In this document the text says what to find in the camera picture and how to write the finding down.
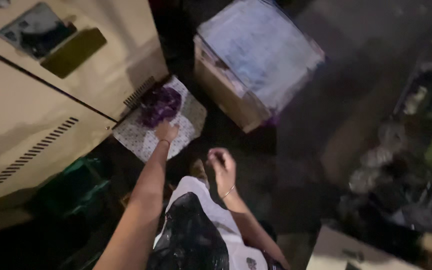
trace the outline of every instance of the wrist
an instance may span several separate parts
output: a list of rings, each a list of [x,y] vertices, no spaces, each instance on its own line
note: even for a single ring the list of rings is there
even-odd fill
[[[168,147],[171,146],[171,141],[167,139],[160,139],[158,143],[167,144]]]
[[[225,205],[229,208],[230,205],[238,204],[242,199],[238,194],[236,188],[234,188],[234,190],[232,190],[228,195],[226,195],[226,197],[222,198],[222,200],[225,203]]]

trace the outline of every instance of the bracelet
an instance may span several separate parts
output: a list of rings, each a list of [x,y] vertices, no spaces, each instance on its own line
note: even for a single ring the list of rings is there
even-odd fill
[[[221,197],[221,200],[226,198],[226,196],[234,189],[234,187],[236,187],[236,183],[229,189],[229,191],[226,193],[226,195]]]
[[[160,142],[165,141],[165,142],[167,143],[168,146],[171,146],[170,141],[168,141],[167,139],[162,139],[162,140],[159,140],[159,141],[160,141]]]

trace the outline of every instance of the gold bangle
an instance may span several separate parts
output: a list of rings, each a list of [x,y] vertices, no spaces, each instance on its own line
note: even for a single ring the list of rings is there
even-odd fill
[[[226,195],[224,195],[222,198],[221,198],[221,200],[222,199],[224,199],[224,198],[226,198],[226,196],[234,189],[234,187],[236,187],[236,183],[234,183],[234,185],[229,189],[229,191],[226,193]]]

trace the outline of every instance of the floor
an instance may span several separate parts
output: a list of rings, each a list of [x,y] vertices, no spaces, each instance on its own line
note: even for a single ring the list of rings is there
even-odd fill
[[[258,219],[273,225],[290,261],[299,263],[296,268],[304,268],[314,241],[308,232],[335,216],[359,156],[391,114],[418,52],[431,45],[432,1],[280,1],[298,28],[326,52],[327,61],[281,113],[277,126],[249,134],[193,78],[196,28],[230,2],[185,0],[171,12],[154,13],[169,70],[208,110],[201,137],[168,162],[167,180],[177,183],[209,148],[228,148],[237,161],[241,196]],[[116,145],[108,140],[100,148],[112,151],[125,179],[121,182],[130,187],[142,163],[126,158],[130,153]]]

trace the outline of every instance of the white patterned cloth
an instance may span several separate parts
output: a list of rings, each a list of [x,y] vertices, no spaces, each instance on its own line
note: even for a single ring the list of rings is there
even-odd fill
[[[181,95],[181,109],[171,124],[179,124],[179,132],[169,148],[168,159],[176,156],[192,140],[201,135],[207,111],[176,76],[163,86],[176,90]],[[140,121],[141,108],[133,111],[113,130],[113,136],[124,147],[146,163],[158,144],[154,129],[143,126]]]

